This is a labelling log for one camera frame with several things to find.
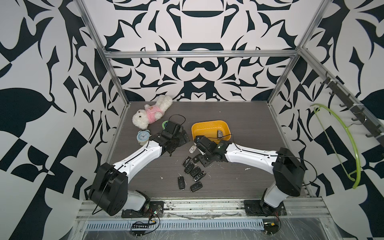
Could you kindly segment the white silver car key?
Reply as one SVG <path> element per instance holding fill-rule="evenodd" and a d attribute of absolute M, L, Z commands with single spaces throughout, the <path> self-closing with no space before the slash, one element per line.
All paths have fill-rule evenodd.
<path fill-rule="evenodd" d="M 196 146 L 191 146 L 191 148 L 189 149 L 189 152 L 190 152 L 191 154 L 193 154 L 193 153 L 195 152 L 196 149 L 197 149 Z"/>

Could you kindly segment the yellow plastic storage box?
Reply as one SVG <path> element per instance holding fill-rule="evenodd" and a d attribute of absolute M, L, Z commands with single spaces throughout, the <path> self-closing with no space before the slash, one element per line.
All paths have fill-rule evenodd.
<path fill-rule="evenodd" d="M 218 139 L 218 130 L 224 132 L 225 137 L 223 139 Z M 221 140 L 229 141 L 232 136 L 228 124 L 222 120 L 195 123 L 191 131 L 193 139 L 197 136 L 205 136 L 217 144 Z"/>

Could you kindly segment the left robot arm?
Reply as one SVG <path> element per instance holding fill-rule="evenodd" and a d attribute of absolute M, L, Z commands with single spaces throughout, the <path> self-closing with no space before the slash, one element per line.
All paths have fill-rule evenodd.
<path fill-rule="evenodd" d="M 153 160 L 170 155 L 190 141 L 183 125 L 169 121 L 165 129 L 150 136 L 136 152 L 114 164 L 104 163 L 97 170 L 88 199 L 96 204 L 93 214 L 100 211 L 114 216 L 120 211 L 148 211 L 150 198 L 140 191 L 130 191 L 133 177 Z"/>

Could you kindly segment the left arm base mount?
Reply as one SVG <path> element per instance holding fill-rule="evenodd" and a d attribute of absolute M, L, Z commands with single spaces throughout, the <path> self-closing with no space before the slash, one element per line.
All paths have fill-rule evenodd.
<path fill-rule="evenodd" d="M 143 208 L 139 211 L 134 210 L 123 210 L 122 218 L 149 218 L 151 214 L 156 214 L 158 217 L 162 217 L 164 213 L 164 202 L 163 201 L 150 201 L 146 203 Z"/>

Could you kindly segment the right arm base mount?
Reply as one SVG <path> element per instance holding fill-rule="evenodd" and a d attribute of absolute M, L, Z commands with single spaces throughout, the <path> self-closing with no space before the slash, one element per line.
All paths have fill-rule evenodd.
<path fill-rule="evenodd" d="M 244 200 L 244 209 L 247 216 L 285 216 L 286 210 L 283 202 L 277 208 L 273 208 L 262 200 Z"/>

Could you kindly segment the black car key top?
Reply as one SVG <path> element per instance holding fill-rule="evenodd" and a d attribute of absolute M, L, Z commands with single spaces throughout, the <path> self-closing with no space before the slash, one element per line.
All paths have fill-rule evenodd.
<path fill-rule="evenodd" d="M 192 158 L 192 161 L 196 164 L 196 163 L 198 163 L 199 161 L 200 161 L 200 159 L 201 159 L 201 154 L 198 154 L 198 155 L 196 155 L 196 156 L 194 156 L 193 158 Z"/>

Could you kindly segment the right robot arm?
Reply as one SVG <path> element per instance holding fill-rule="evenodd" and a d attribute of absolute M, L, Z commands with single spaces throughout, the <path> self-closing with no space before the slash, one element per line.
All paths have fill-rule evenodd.
<path fill-rule="evenodd" d="M 261 169 L 274 176 L 274 183 L 266 189 L 260 206 L 274 210 L 287 197 L 299 197 L 303 187 L 305 164 L 287 148 L 262 151 L 237 145 L 234 142 L 197 136 L 196 147 L 210 162 L 238 163 Z"/>

